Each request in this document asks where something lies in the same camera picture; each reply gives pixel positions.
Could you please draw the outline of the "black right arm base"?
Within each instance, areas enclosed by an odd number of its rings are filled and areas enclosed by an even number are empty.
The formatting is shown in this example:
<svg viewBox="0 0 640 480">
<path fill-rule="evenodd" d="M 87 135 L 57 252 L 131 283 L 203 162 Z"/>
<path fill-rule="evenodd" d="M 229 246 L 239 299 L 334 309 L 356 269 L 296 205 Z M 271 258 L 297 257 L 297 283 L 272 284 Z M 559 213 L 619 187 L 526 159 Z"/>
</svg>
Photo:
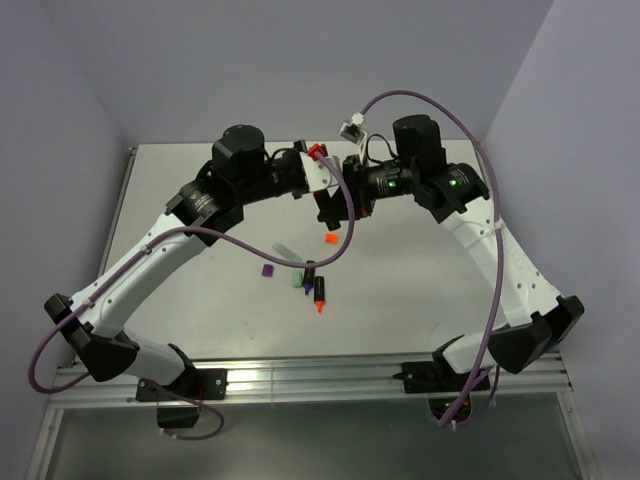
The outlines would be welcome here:
<svg viewBox="0 0 640 480">
<path fill-rule="evenodd" d="M 492 368 L 481 369 L 474 380 L 472 391 L 488 391 L 490 389 L 489 373 Z M 400 371 L 393 375 L 394 380 L 403 383 L 405 394 L 442 394 L 452 393 L 449 397 L 429 398 L 428 405 L 436 421 L 440 421 L 450 406 L 463 390 L 469 373 L 455 373 L 446 363 L 440 364 L 434 360 L 404 362 Z M 470 419 L 473 411 L 472 401 L 468 396 L 453 417 L 456 423 Z"/>
</svg>

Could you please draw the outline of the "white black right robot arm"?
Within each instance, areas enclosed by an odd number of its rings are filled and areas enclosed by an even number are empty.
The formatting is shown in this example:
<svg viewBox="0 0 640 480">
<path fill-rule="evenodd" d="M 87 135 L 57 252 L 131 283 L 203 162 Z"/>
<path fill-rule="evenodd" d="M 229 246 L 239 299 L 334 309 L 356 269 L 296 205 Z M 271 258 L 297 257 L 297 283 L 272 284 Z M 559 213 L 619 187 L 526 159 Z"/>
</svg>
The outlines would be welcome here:
<svg viewBox="0 0 640 480">
<path fill-rule="evenodd" d="M 435 383 L 452 390 L 473 368 L 524 370 L 558 346 L 585 312 L 577 296 L 564 296 L 526 255 L 496 216 L 486 183 L 468 164 L 450 163 L 437 122 L 424 114 L 393 124 L 396 151 L 391 159 L 348 156 L 342 176 L 357 219 L 369 217 L 377 201 L 410 195 L 470 255 L 499 294 L 489 334 L 462 335 L 433 354 Z"/>
</svg>

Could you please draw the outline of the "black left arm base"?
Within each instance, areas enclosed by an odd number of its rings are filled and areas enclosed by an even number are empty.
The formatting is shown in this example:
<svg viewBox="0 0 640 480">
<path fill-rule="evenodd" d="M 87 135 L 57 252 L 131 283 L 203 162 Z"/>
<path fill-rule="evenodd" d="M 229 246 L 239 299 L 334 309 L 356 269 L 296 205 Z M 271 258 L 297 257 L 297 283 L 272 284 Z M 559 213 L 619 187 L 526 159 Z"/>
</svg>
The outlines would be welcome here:
<svg viewBox="0 0 640 480">
<path fill-rule="evenodd" d="M 185 372 L 171 385 L 159 389 L 148 379 L 138 382 L 135 399 L 140 403 L 162 403 L 177 401 L 175 394 L 190 400 L 224 400 L 226 397 L 228 371 L 222 368 L 196 369 Z M 160 428 L 185 430 L 193 428 L 203 408 L 199 405 L 170 407 L 158 406 L 156 420 Z"/>
</svg>

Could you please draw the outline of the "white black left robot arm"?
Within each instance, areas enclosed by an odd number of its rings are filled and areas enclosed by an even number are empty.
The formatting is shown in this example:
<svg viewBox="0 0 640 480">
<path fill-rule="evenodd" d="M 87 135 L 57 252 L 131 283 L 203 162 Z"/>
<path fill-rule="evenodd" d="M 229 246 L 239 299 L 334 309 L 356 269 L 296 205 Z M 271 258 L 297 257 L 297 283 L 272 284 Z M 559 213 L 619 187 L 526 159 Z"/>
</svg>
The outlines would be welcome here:
<svg viewBox="0 0 640 480">
<path fill-rule="evenodd" d="M 235 125 L 213 143 L 211 158 L 180 188 L 137 246 L 83 290 L 52 295 L 45 311 L 97 382 L 122 374 L 154 382 L 172 399 L 191 394 L 197 378 L 174 344 L 126 332 L 138 307 L 175 271 L 244 218 L 244 206 L 311 190 L 303 141 L 269 153 L 262 131 Z"/>
</svg>

